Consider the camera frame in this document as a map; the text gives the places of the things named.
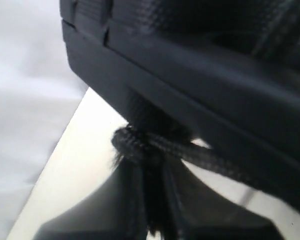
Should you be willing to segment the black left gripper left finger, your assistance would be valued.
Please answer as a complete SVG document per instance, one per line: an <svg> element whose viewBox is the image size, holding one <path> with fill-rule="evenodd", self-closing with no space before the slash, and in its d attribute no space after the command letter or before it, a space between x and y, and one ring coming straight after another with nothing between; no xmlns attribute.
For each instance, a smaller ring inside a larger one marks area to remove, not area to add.
<svg viewBox="0 0 300 240"><path fill-rule="evenodd" d="M141 167L123 161L100 188L43 224L36 240L145 240L148 235Z"/></svg>

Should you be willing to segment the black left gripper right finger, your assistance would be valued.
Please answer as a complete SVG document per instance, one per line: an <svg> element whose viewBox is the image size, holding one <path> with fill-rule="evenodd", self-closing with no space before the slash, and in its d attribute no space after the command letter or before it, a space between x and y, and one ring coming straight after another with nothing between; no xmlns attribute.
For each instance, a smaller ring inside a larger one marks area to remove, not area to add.
<svg viewBox="0 0 300 240"><path fill-rule="evenodd" d="M201 182L180 160L167 160L163 185L178 240L275 240L277 229L222 197Z"/></svg>

